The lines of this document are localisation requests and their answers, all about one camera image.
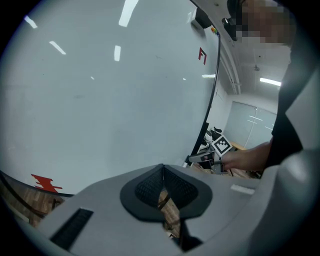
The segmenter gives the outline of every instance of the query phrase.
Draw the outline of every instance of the white wall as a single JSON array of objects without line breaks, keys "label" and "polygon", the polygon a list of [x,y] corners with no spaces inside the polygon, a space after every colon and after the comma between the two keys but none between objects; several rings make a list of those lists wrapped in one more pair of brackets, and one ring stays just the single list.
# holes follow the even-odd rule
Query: white wall
[{"label": "white wall", "polygon": [[208,129],[214,127],[224,130],[227,124],[229,112],[231,109],[231,102],[228,100],[228,95],[223,89],[221,81],[216,82],[215,93],[212,100],[211,109],[207,118],[209,123]]}]

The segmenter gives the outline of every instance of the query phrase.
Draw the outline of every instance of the black vent slot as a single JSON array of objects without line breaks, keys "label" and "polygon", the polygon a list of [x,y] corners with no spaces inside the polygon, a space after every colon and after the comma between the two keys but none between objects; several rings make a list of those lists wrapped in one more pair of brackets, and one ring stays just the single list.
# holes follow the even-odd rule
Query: black vent slot
[{"label": "black vent slot", "polygon": [[93,213],[91,210],[78,209],[51,238],[51,241],[57,246],[69,250]]}]

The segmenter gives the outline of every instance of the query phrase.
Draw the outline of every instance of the hand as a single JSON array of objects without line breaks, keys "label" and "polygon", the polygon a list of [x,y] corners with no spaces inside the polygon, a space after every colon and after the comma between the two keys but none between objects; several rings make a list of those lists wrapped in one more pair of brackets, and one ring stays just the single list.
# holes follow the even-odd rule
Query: hand
[{"label": "hand", "polygon": [[227,152],[226,154],[224,154],[221,158],[221,162],[223,164],[223,168],[225,170],[229,170],[231,168],[234,168],[236,159],[237,159],[237,154],[235,154],[236,152]]}]

